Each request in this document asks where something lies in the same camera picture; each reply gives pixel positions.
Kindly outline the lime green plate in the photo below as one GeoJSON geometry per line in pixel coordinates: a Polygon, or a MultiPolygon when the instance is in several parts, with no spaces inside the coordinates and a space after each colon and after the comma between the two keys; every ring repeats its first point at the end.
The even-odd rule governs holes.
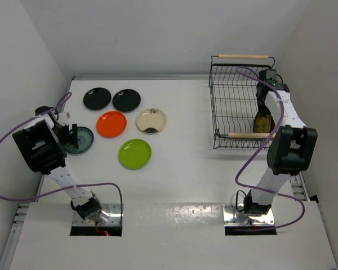
{"type": "Polygon", "coordinates": [[[152,149],[143,139],[131,139],[125,142],[118,153],[120,163],[131,170],[146,166],[151,157],[152,149]]]}

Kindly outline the aluminium rail right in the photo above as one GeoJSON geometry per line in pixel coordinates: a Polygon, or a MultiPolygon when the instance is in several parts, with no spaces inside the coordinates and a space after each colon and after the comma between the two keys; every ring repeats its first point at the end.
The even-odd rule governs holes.
{"type": "Polygon", "coordinates": [[[293,196],[302,201],[309,201],[308,189],[302,173],[290,178],[293,196]]]}

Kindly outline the black plate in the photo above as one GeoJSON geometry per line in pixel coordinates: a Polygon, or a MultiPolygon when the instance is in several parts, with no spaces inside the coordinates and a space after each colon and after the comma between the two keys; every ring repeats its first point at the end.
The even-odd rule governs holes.
{"type": "Polygon", "coordinates": [[[140,102],[141,96],[134,89],[120,90],[113,97],[114,108],[123,113],[135,110],[140,102]]]}
{"type": "Polygon", "coordinates": [[[107,107],[112,99],[109,90],[102,87],[93,88],[83,96],[83,104],[90,110],[101,110],[107,107]]]}

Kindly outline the metal base plate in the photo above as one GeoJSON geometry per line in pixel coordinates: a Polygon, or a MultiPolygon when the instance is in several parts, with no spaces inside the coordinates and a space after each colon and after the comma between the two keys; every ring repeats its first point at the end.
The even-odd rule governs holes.
{"type": "MultiPolygon", "coordinates": [[[[100,214],[99,227],[118,227],[121,225],[121,206],[119,204],[103,204],[100,214]]],[[[78,213],[74,212],[72,219],[73,227],[94,227],[95,221],[82,219],[78,213]]]]}
{"type": "Polygon", "coordinates": [[[267,214],[249,215],[238,211],[235,204],[222,204],[225,227],[270,227],[275,225],[272,209],[267,214]]]}

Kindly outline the blue green patterned plate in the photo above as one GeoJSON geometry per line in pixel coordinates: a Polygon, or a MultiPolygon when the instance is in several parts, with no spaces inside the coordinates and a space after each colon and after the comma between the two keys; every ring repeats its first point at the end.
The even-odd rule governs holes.
{"type": "Polygon", "coordinates": [[[94,134],[87,127],[78,127],[78,148],[73,145],[66,145],[64,149],[67,153],[79,155],[86,152],[94,142],[94,134]]]}

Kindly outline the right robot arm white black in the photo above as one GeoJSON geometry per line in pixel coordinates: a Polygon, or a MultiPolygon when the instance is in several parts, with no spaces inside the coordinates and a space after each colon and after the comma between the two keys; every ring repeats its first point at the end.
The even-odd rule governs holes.
{"type": "Polygon", "coordinates": [[[308,169],[313,156],[318,132],[309,128],[298,116],[292,102],[290,90],[284,83],[276,81],[276,71],[266,69],[255,73],[240,66],[237,73],[257,82],[256,98],[258,110],[269,113],[275,127],[265,141],[240,168],[243,172],[258,153],[269,144],[266,156],[267,169],[256,186],[248,186],[243,206],[236,211],[249,216],[265,215],[272,208],[275,196],[282,196],[280,189],[293,176],[308,169]]]}

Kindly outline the brown patterned plate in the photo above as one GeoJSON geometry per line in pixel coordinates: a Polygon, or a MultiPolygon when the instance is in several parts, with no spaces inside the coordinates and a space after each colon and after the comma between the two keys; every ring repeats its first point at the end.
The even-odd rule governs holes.
{"type": "Polygon", "coordinates": [[[255,133],[271,133],[275,127],[275,122],[270,113],[257,113],[253,122],[255,133]]]}

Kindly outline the orange plate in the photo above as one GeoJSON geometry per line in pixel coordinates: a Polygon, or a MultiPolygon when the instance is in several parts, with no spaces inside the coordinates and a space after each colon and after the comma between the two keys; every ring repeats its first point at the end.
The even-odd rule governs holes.
{"type": "Polygon", "coordinates": [[[119,111],[108,111],[100,116],[96,123],[99,135],[114,138],[123,133],[127,127],[126,117],[119,111]]]}

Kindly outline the beige floral plate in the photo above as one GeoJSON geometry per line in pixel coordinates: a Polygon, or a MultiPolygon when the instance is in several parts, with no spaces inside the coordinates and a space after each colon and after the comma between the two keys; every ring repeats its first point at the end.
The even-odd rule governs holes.
{"type": "Polygon", "coordinates": [[[162,131],[166,123],[166,114],[157,108],[145,109],[136,118],[136,126],[145,134],[155,134],[162,131]]]}

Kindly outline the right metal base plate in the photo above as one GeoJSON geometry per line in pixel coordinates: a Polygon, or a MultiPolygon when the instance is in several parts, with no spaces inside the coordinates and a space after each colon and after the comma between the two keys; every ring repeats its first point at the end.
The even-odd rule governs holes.
{"type": "Polygon", "coordinates": [[[267,214],[249,215],[238,211],[235,204],[222,204],[225,227],[270,227],[275,225],[272,209],[267,214]]]}

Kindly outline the aluminium rail left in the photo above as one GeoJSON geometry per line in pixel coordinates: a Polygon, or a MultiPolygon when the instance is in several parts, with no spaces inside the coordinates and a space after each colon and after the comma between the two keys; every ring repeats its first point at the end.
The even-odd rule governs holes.
{"type": "Polygon", "coordinates": [[[28,203],[21,203],[17,207],[10,234],[0,260],[0,269],[10,269],[28,209],[28,203]]]}

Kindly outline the aluminium rail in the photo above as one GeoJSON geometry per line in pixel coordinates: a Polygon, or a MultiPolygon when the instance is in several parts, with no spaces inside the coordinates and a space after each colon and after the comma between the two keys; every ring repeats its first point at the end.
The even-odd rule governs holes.
{"type": "Polygon", "coordinates": [[[21,203],[17,207],[10,234],[0,260],[0,269],[10,269],[28,209],[28,203],[21,203]]]}
{"type": "Polygon", "coordinates": [[[290,178],[293,196],[302,201],[309,201],[308,189],[302,173],[290,178]]]}

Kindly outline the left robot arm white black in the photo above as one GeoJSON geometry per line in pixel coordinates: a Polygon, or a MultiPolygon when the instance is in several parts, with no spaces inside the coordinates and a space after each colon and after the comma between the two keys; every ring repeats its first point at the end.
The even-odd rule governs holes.
{"type": "Polygon", "coordinates": [[[33,172],[53,179],[70,197],[70,206],[83,220],[103,225],[108,214],[99,198],[81,182],[66,163],[65,146],[78,147],[78,127],[67,124],[68,116],[50,112],[48,106],[35,110],[35,117],[12,137],[26,164],[33,172]]]}

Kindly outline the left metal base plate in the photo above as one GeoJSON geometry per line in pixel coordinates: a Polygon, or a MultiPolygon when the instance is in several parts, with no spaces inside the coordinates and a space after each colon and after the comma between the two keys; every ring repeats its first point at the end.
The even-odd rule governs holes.
{"type": "MultiPolygon", "coordinates": [[[[103,204],[100,214],[99,227],[118,227],[121,225],[121,206],[119,204],[103,204]]],[[[82,219],[78,213],[74,212],[72,219],[73,227],[94,227],[95,221],[82,219]]]]}

